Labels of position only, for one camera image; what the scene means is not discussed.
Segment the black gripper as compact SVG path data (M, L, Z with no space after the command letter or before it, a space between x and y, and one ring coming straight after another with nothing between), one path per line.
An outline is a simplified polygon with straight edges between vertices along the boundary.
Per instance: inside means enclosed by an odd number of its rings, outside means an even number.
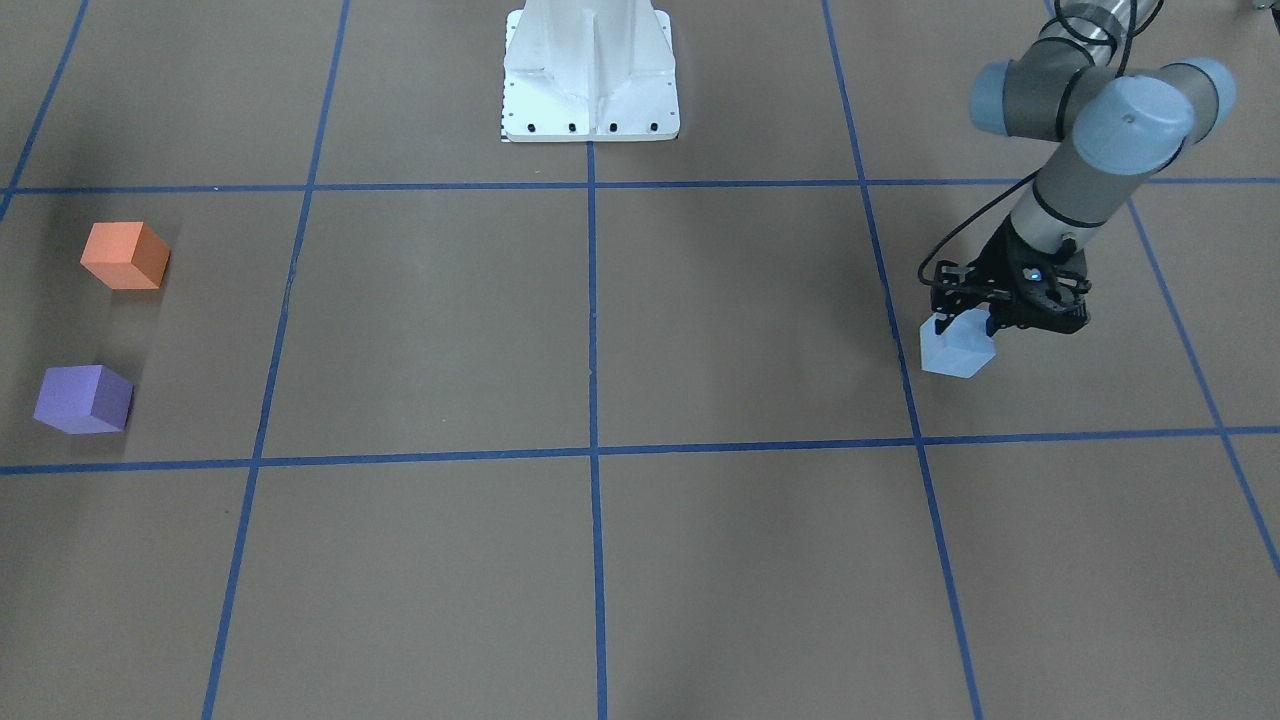
M932 331L943 334L963 311L988 305L986 336L1002 328L1073 334L1091 314L1085 254L1046 254L1028 245L1005 219L975 260L936 264L931 278Z

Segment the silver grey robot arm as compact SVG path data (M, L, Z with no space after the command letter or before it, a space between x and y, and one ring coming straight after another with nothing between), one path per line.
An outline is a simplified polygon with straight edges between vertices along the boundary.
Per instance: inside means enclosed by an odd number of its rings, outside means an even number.
M931 252L916 270L943 334L977 309L975 331L1071 334L1091 319L1085 246L1151 177L1208 138L1238 99L1234 74L1194 56L1129 67L1160 1L1056 1L1025 53L987 65L970 95L974 127L1055 143L1015 183L1007 215L969 263Z

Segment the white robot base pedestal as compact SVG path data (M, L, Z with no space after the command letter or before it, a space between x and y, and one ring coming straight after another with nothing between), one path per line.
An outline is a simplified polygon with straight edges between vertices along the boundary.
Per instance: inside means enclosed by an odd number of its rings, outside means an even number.
M503 69L504 142L680 135L672 23L650 1L527 1L506 17Z

